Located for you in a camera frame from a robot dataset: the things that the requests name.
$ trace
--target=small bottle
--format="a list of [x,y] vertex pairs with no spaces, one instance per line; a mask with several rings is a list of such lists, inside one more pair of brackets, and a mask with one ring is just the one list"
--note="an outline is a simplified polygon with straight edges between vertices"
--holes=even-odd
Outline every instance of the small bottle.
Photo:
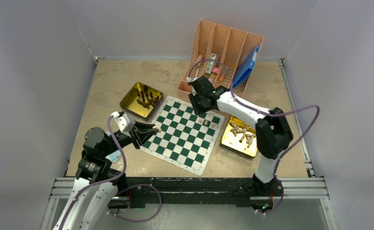
[[211,82],[211,84],[214,82],[215,78],[217,77],[218,73],[220,72],[220,68],[213,68],[211,71],[211,75],[208,78],[208,80]]

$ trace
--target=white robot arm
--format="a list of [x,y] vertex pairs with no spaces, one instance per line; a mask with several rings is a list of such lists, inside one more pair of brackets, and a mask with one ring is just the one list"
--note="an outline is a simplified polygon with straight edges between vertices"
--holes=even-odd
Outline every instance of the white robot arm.
[[223,86],[215,89],[205,76],[189,84],[196,92],[189,94],[188,97],[197,115],[215,109],[227,112],[255,128],[257,148],[261,155],[259,167],[254,176],[260,184],[270,183],[275,177],[274,170],[279,156],[288,148],[290,141],[293,140],[293,134],[286,117],[271,118],[263,114],[279,114],[283,111],[279,108],[269,110],[236,96],[243,104],[263,112],[263,114],[257,113],[236,102],[229,89]]

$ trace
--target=chess square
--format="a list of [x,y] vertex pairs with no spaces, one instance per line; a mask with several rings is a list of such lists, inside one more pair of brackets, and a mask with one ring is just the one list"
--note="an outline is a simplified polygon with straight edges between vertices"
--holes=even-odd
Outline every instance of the chess square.
[[184,144],[184,148],[188,150],[191,149],[192,146],[193,146],[193,143],[188,142],[188,141]]
[[198,154],[205,155],[207,153],[207,149],[200,147]]
[[155,143],[152,143],[152,144],[150,144],[149,149],[152,150],[152,151],[156,151],[157,147],[159,147],[159,145],[157,145]]
[[194,112],[193,107],[187,107],[186,112],[192,114]]
[[177,161],[184,164],[184,162],[186,161],[187,157],[183,156],[183,155],[179,155],[178,158],[177,158]]
[[166,118],[170,119],[170,120],[173,120],[174,116],[175,116],[174,114],[169,113],[169,114],[167,114]]
[[159,153],[159,154],[163,154],[165,148],[162,147],[162,146],[158,146],[157,149],[156,149],[156,152]]
[[166,149],[168,150],[174,150],[175,148],[175,143],[169,142],[166,146]]
[[212,118],[212,122],[214,122],[214,123],[216,123],[216,124],[219,124],[220,121],[221,121],[221,119],[220,119],[219,117],[214,116],[214,117]]
[[165,133],[165,132],[160,132],[160,133],[164,133],[163,139],[165,139],[165,140],[170,140],[172,138],[172,135],[170,135],[168,133]]
[[173,150],[173,152],[176,152],[176,153],[181,153],[181,150],[183,149],[183,147],[179,146],[179,145],[176,145],[175,146],[175,149]]
[[189,120],[192,121],[192,122],[196,122],[197,117],[196,116],[190,116]]
[[177,110],[177,112],[176,112],[176,115],[177,116],[182,116],[184,114],[184,111],[183,110]]
[[166,118],[164,116],[159,116],[156,122],[162,123]]
[[209,146],[210,146],[210,143],[208,141],[205,141],[205,140],[202,141],[201,147],[208,149]]
[[145,147],[145,148],[149,148],[150,147],[150,145],[152,144],[152,142],[151,141],[146,141],[144,144],[143,144],[143,146]]
[[174,105],[174,101],[173,100],[169,100],[166,105],[170,106],[170,107],[173,107]]
[[173,127],[169,127],[169,128],[167,129],[166,133],[172,135],[172,134],[174,133],[174,131],[175,131],[175,128],[173,128]]
[[157,136],[158,138],[163,138],[165,135],[166,135],[165,132],[158,132],[158,133],[156,133],[156,136]]
[[169,113],[175,115],[177,113],[177,111],[178,111],[178,109],[173,107],[173,108],[170,109]]
[[208,135],[214,136],[214,133],[215,133],[215,130],[214,130],[214,129],[209,128],[209,129],[207,130],[207,134],[208,134]]
[[187,109],[187,105],[181,104],[180,107],[178,108],[179,110],[185,111]]
[[160,128],[162,129],[163,132],[166,132],[167,129],[169,128],[169,126],[168,126],[168,125],[165,125],[165,124],[162,124],[162,125],[160,126]]
[[205,119],[206,119],[207,121],[211,122],[213,118],[214,118],[213,115],[208,114],[208,113],[205,114]]
[[184,146],[185,143],[186,143],[185,140],[183,140],[183,139],[179,139],[179,140],[177,141],[177,144],[176,144],[176,145]]
[[205,127],[205,126],[201,126],[199,129],[199,131],[203,133],[207,133],[207,130],[208,130],[208,127]]
[[193,129],[195,129],[195,130],[200,130],[200,128],[201,128],[201,125],[199,123],[195,123],[193,125]]
[[180,122],[179,122],[179,123],[182,124],[182,125],[185,125],[185,124],[187,124],[187,121],[188,121],[187,119],[185,119],[185,118],[182,117],[182,118],[180,119]]
[[187,138],[187,141],[191,142],[191,143],[194,143],[194,140],[196,139],[195,136],[193,135],[189,135],[188,138]]
[[198,134],[199,132],[198,132],[198,130],[196,130],[196,129],[192,129],[191,131],[190,131],[190,135],[193,135],[193,136],[197,136],[197,134]]
[[165,149],[163,152],[163,156],[170,157],[172,155],[172,152],[170,149]]
[[166,147],[168,143],[169,143],[168,140],[162,139],[162,141],[160,141],[160,144],[159,144],[159,145],[160,145],[160,146],[163,146],[163,147]]
[[186,126],[192,128],[194,126],[194,124],[195,123],[193,121],[187,121]]
[[189,113],[184,113],[183,115],[182,115],[182,118],[185,118],[185,119],[190,119],[190,117],[191,117],[191,114],[189,114]]
[[191,167],[191,166],[193,166],[193,163],[194,163],[194,160],[187,157],[186,161],[184,162],[184,165],[186,165],[188,167]]
[[183,132],[190,133],[191,132],[191,128],[186,126],[186,127],[184,127]]
[[183,130],[184,127],[186,127],[186,126],[185,126],[185,125],[182,125],[182,124],[180,124],[180,123],[178,123],[177,126],[176,126],[176,129],[177,129],[177,130]]
[[188,133],[181,132],[180,138],[183,139],[183,140],[187,140],[187,138],[188,138]]
[[176,115],[173,119],[173,121],[177,122],[177,123],[180,123],[180,120],[181,120],[181,116],[178,116]]
[[212,140],[212,136],[206,134],[205,137],[204,137],[204,141],[211,142],[211,140]]
[[190,148],[191,152],[199,152],[200,145],[193,144]]
[[154,137],[154,139],[153,139],[153,143],[155,143],[155,144],[160,144],[160,141],[162,141],[162,139],[161,138],[158,138],[158,137]]
[[176,109],[178,109],[180,107],[180,105],[181,105],[180,103],[174,102],[173,107],[176,108]]
[[179,140],[179,138],[178,138],[178,137],[175,137],[175,136],[172,136],[172,137],[170,138],[170,142],[173,143],[173,144],[176,144],[178,140]]
[[165,118],[163,124],[169,126],[171,122],[172,120]]
[[186,148],[182,148],[180,154],[186,157],[189,152],[190,152],[190,150],[188,150]]
[[205,133],[199,132],[199,133],[197,134],[197,137],[200,138],[200,139],[204,139],[204,137],[205,137]]
[[188,155],[187,155],[187,157],[190,159],[195,159],[196,156],[197,156],[197,153],[193,151],[188,152]]
[[179,155],[180,155],[180,154],[178,154],[178,153],[176,153],[176,152],[172,152],[172,154],[170,155],[170,159],[176,161]]
[[163,107],[163,111],[166,111],[166,112],[169,112],[170,109],[171,109],[171,106],[169,106],[168,104]]
[[194,161],[194,162],[193,162],[193,165],[192,165],[191,167],[192,167],[193,169],[195,169],[195,170],[199,170],[200,166],[201,166],[201,163],[199,163],[199,162],[197,162],[197,161]]
[[163,111],[160,113],[160,116],[162,116],[162,117],[167,117],[168,114],[169,114],[168,111],[163,110]]
[[202,161],[204,160],[204,156],[201,155],[201,154],[197,154],[197,156],[196,156],[196,158],[194,160],[202,163]]
[[179,138],[179,137],[181,136],[181,133],[182,133],[182,131],[176,129],[176,130],[174,131],[174,133],[173,133],[173,136],[176,136],[176,137]]
[[178,125],[178,123],[177,122],[175,122],[175,121],[172,121],[171,123],[170,123],[170,127],[173,127],[173,128],[176,128],[177,127],[177,125]]

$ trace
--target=gold tray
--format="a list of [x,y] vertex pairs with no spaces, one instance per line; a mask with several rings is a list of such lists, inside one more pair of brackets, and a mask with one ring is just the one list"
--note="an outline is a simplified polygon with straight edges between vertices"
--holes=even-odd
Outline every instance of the gold tray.
[[[150,105],[149,108],[145,108],[137,102],[137,99],[141,100],[138,94],[141,95],[145,87],[147,87],[148,93],[152,92],[154,98],[159,96],[159,100],[157,101],[157,103],[154,106]],[[164,97],[162,92],[143,83],[137,82],[133,85],[132,89],[129,90],[129,92],[122,99],[119,105],[124,112],[130,113],[133,116],[138,117],[144,121],[150,121],[156,113],[157,109],[162,104],[163,100]]]
[[[253,138],[252,144],[249,146],[249,148],[247,147],[248,144],[246,143],[246,139],[244,139],[244,141],[240,143],[239,139],[241,139],[242,135],[244,134],[238,133],[235,137],[234,134],[230,131],[233,128],[231,126],[231,122],[234,122],[240,128],[249,127],[248,124],[245,124],[245,127],[243,127],[242,120],[234,116],[231,116],[225,128],[224,134],[222,135],[222,138],[220,140],[220,148],[227,150],[229,152],[232,152],[234,154],[237,154],[238,156],[244,157],[248,160],[254,159],[257,153],[256,138]],[[248,132],[255,133],[255,130],[253,127],[251,127],[251,129],[248,130]]]

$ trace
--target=chess piece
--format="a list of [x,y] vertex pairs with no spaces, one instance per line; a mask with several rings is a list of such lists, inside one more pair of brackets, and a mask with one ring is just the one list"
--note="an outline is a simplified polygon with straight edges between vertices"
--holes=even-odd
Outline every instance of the chess piece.
[[239,140],[240,143],[242,143],[242,141],[244,141],[245,136],[246,136],[246,135],[245,135],[245,133],[244,133],[244,134],[242,135],[241,139]]
[[246,143],[249,143],[249,140],[251,139],[251,137],[252,137],[252,134],[250,133],[246,134]]
[[234,132],[234,135],[236,137],[236,130],[239,129],[239,127],[234,123],[234,122],[231,122],[230,125],[233,127],[231,128],[231,130],[229,130],[230,132]]

